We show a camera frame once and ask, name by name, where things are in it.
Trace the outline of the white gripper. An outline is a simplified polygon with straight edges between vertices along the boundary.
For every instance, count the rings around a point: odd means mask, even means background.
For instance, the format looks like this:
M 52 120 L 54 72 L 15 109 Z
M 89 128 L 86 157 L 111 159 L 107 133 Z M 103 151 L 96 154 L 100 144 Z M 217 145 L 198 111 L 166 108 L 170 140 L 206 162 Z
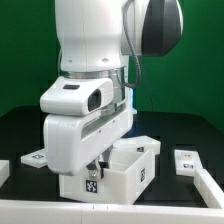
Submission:
M 99 180 L 100 166 L 109 167 L 112 153 L 109 147 L 126 134 L 132 124 L 132 107 L 128 103 L 121 104 L 115 113 L 107 116 L 102 116 L 100 110 L 84 117 L 48 115 L 44 123 L 44 144 L 49 169 L 74 176 L 90 163 L 87 166 L 89 179 Z M 99 165 L 96 158 L 100 154 Z

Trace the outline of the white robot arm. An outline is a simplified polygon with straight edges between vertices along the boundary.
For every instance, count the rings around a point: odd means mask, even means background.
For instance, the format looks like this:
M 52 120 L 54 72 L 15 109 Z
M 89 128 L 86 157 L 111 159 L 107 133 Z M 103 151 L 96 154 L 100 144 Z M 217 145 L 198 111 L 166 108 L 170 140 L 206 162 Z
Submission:
M 41 96 L 47 165 L 73 176 L 133 123 L 130 59 L 164 56 L 183 32 L 178 0 L 55 0 L 60 75 Z

